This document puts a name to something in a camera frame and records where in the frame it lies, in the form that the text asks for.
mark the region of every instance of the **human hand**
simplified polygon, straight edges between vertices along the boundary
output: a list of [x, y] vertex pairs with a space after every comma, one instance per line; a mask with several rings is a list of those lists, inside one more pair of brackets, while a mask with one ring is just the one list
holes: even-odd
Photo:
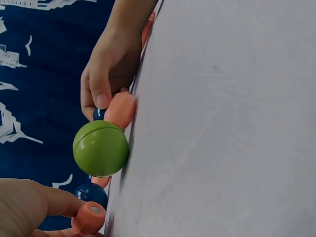
[[92, 121], [94, 108], [106, 109], [112, 94], [129, 88], [136, 73], [142, 36], [105, 29], [81, 76], [81, 109]]
[[40, 231], [46, 216], [75, 217], [85, 202], [35, 181], [0, 178], [1, 237], [76, 237], [72, 228]]

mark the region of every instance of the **plastic toy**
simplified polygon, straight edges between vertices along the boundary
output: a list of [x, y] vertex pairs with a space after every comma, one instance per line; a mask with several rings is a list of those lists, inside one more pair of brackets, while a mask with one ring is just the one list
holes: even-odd
[[105, 222], [105, 210], [96, 202], [87, 202], [77, 215], [72, 218], [71, 225], [79, 237], [95, 235]]
[[104, 189], [110, 182], [111, 177], [92, 177], [91, 182], [99, 185], [102, 189]]
[[[143, 30], [142, 46], [150, 34], [155, 15], [151, 15]], [[73, 142], [75, 161], [81, 170], [95, 177], [107, 177], [123, 168], [129, 154], [123, 130], [131, 123], [135, 109], [135, 98], [123, 91], [113, 97], [107, 110], [94, 111], [94, 121], [83, 126]]]
[[102, 205], [104, 209], [107, 209], [108, 196], [104, 188], [98, 184], [86, 182], [76, 189], [74, 195], [84, 201], [97, 202]]

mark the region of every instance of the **green plastic ball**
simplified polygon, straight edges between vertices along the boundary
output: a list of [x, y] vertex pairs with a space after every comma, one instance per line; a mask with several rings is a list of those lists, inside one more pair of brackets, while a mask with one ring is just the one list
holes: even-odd
[[97, 120], [87, 123], [75, 136], [73, 152], [79, 168], [95, 177], [111, 176], [126, 164], [129, 146], [115, 124]]

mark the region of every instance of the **orange connector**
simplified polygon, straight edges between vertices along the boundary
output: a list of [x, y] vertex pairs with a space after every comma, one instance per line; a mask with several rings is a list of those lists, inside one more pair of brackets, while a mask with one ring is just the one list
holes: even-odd
[[100, 204], [90, 201], [83, 205], [72, 218], [71, 225], [76, 235], [95, 235], [105, 222], [105, 209]]
[[155, 16], [156, 13], [153, 12], [146, 24], [146, 26], [144, 27], [143, 30], [143, 34], [142, 34], [142, 48], [144, 47], [146, 40], [148, 39], [148, 36], [150, 34], [150, 31], [152, 30], [153, 24], [154, 24], [154, 20], [155, 20]]
[[117, 93], [105, 111], [104, 120], [114, 123], [121, 130], [127, 128], [134, 118], [136, 101], [129, 92]]
[[110, 182], [110, 177], [91, 177], [91, 183], [99, 185], [102, 189], [104, 189]]

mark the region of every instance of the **white sheet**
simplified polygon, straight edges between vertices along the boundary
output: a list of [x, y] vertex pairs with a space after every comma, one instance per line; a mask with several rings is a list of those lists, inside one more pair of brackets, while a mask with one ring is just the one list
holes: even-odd
[[109, 236], [316, 236], [316, 1], [166, 0]]

